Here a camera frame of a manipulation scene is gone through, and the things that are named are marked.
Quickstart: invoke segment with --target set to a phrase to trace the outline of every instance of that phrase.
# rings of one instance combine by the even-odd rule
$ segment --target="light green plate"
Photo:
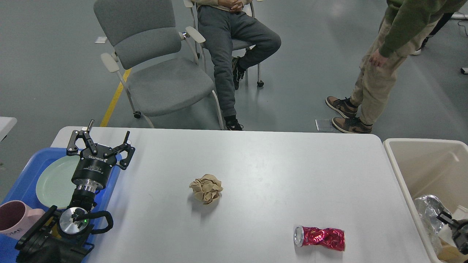
[[[72,176],[79,160],[77,155],[65,156],[51,163],[42,172],[37,180],[36,195],[43,205],[56,205],[58,209],[64,209],[70,204],[76,188],[72,183]]]

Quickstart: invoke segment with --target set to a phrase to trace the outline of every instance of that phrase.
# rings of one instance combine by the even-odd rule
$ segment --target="gray floor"
[[[0,116],[18,119],[0,143],[0,200],[31,155],[49,147],[60,128],[85,126],[90,119],[99,125],[112,99],[119,81],[99,58],[112,51],[111,45],[94,43],[103,32],[93,2],[0,2]],[[184,31],[191,25],[190,13],[182,0],[173,0],[173,5],[177,28]],[[325,105],[325,97],[351,93],[386,2],[296,0],[285,5],[268,0],[255,7],[257,18],[280,34],[283,44],[262,63],[264,88],[256,88],[256,67],[249,69],[249,85],[241,83],[236,93],[240,123],[248,131],[318,132],[315,119],[337,116]],[[468,13],[468,7],[462,12]],[[468,143],[468,76],[460,74],[460,68],[468,66],[467,54],[468,37],[457,21],[449,21],[421,55],[400,68],[373,133],[382,141],[431,138]],[[164,59],[174,56],[190,58],[185,45]],[[212,75],[211,62],[208,68]],[[153,122],[157,128],[217,129],[212,107],[210,99],[203,99]],[[133,118],[124,94],[108,126],[148,127],[143,119]]]

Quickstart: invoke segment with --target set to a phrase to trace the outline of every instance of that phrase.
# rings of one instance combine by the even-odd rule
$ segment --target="person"
[[[345,133],[370,133],[388,102],[398,67],[421,46],[443,14],[458,11],[466,1],[387,0],[379,34],[361,60],[351,97],[325,99],[342,116],[333,118],[332,124]]]
[[[435,34],[445,25],[447,24],[447,22],[452,18],[452,15],[453,13],[447,13],[447,14],[444,14],[441,19],[439,20],[439,22],[437,22],[436,26],[434,27],[434,29],[429,33],[429,35],[423,40],[423,43],[421,44],[421,46],[415,51],[412,53],[413,56],[417,56],[417,55],[420,55],[421,54],[421,51],[423,50],[423,48],[426,46],[427,44],[427,41],[429,41],[429,38],[435,36]]]
[[[228,130],[242,131],[236,118],[234,91],[245,70],[257,65],[281,45],[281,38],[257,19],[243,12],[252,0],[193,0],[197,4],[198,31],[214,64],[214,82],[219,106]],[[232,38],[255,45],[243,57],[232,57]]]

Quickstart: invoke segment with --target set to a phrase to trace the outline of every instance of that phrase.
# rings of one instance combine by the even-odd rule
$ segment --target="hand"
[[[237,12],[242,11],[242,9],[244,9],[244,3],[242,3],[242,1],[237,1],[236,4],[233,5],[233,7],[231,7],[230,12],[237,13]]]
[[[380,54],[379,49],[377,49],[369,58],[369,62],[371,63],[371,65],[376,67],[382,67],[387,60],[388,58]]]
[[[231,9],[233,6],[239,5],[239,2],[242,3],[240,0],[218,0],[218,5]]]

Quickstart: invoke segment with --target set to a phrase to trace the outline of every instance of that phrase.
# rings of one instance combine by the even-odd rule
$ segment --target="pink mug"
[[[0,205],[0,234],[19,240],[44,213],[20,200],[6,202]]]

